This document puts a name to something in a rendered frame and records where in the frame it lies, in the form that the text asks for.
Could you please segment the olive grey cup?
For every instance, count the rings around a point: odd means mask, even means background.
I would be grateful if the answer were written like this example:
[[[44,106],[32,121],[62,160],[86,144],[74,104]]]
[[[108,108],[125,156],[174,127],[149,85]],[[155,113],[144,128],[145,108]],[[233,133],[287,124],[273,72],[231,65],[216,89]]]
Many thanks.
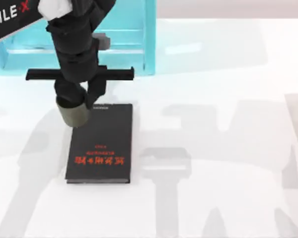
[[[65,124],[69,127],[80,127],[89,119],[89,109],[85,99],[73,107],[69,101],[56,97],[56,104]]]

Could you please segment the black book with red lettering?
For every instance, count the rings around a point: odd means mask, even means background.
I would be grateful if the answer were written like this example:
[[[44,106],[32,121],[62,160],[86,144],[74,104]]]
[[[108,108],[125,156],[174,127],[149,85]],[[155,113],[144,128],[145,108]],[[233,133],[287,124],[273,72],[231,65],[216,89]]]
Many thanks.
[[[130,183],[132,104],[95,104],[86,124],[72,130],[67,183]]]

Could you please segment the light blue rack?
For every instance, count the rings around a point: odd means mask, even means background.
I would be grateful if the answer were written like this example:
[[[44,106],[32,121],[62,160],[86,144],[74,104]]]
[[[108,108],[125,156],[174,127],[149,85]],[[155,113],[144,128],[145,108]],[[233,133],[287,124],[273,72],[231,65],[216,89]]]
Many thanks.
[[[70,10],[71,0],[0,0],[0,75],[22,75],[29,68],[58,68],[42,2],[50,16]],[[133,67],[138,75],[155,72],[156,0],[116,0],[95,29],[110,39],[99,53],[109,68]]]

